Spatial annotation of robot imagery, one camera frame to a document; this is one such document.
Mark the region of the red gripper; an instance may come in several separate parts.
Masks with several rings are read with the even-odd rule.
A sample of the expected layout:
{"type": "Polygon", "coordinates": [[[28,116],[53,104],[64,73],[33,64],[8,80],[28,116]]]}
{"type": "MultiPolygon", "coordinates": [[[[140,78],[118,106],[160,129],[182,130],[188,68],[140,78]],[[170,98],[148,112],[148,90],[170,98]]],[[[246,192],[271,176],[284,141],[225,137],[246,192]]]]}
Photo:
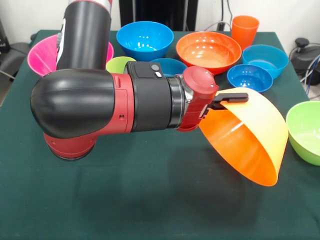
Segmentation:
{"type": "Polygon", "coordinates": [[[246,92],[219,93],[216,96],[219,86],[214,75],[199,66],[188,67],[183,72],[181,85],[184,91],[184,112],[181,124],[177,128],[180,132],[195,130],[208,114],[208,109],[226,110],[221,102],[245,103],[249,100],[246,92]]]}

